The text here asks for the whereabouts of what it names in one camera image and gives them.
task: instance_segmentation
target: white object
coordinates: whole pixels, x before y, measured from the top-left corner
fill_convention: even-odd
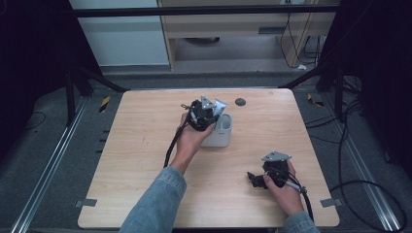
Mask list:
[[[299,70],[306,70],[306,66],[304,66],[304,65],[299,65],[299,67],[297,67],[297,69],[299,69]]]
[[[216,122],[216,126],[212,131],[212,134],[209,135],[203,143],[201,147],[204,148],[224,148],[227,147],[230,143],[230,135],[231,129],[233,126],[232,117],[229,114],[222,114],[219,117],[218,122]]]
[[[156,0],[70,0],[73,9],[157,7]],[[100,67],[169,65],[159,16],[79,17]]]

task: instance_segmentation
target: round black button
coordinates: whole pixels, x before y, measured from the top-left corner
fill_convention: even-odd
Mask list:
[[[245,106],[245,105],[246,105],[246,100],[245,100],[245,99],[242,99],[242,98],[237,98],[237,99],[234,101],[234,103],[235,103],[237,106]]]

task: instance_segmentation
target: right hand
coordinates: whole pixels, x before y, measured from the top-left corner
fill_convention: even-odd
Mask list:
[[[295,176],[296,171],[294,170],[292,163],[288,160],[289,172]],[[287,215],[291,216],[293,214],[303,211],[302,201],[300,199],[300,193],[293,187],[285,184],[283,187],[278,187],[273,180],[267,176],[263,175],[264,182],[266,183],[269,190],[272,192],[282,211]]]
[[[180,127],[185,123],[188,113],[182,114]],[[215,124],[209,125],[205,131],[196,131],[190,125],[186,126],[177,142],[177,154],[187,153],[194,156],[200,146],[210,134],[212,134]]]

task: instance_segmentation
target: metal bracket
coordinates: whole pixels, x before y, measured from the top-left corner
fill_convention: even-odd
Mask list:
[[[283,161],[286,159],[292,158],[290,155],[277,152],[277,151],[272,151],[269,154],[267,154],[265,157],[263,157],[261,160],[265,162],[275,162],[275,161]]]
[[[213,109],[216,107],[216,104],[212,103],[212,101],[210,101],[204,95],[201,96],[201,100],[203,110]]]
[[[338,206],[343,205],[343,201],[340,198],[338,199],[329,198],[329,199],[321,200],[321,204],[324,208],[331,207],[331,206],[338,207]]]
[[[97,203],[96,199],[77,200],[75,203],[75,207],[83,207],[83,206],[95,207],[96,203]]]

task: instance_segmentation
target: wooden table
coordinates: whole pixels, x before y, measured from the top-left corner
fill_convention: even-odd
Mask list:
[[[279,227],[285,216],[271,193],[252,187],[247,172],[261,175],[260,160],[272,150],[292,156],[297,178],[307,187],[318,226],[335,226],[335,208],[292,92],[288,89],[191,89],[126,92],[83,206],[83,228],[120,227],[163,167],[164,157],[189,105],[204,94],[227,103],[233,117],[226,148],[201,148],[185,173],[188,189],[177,228]],[[237,98],[246,105],[235,104]]]

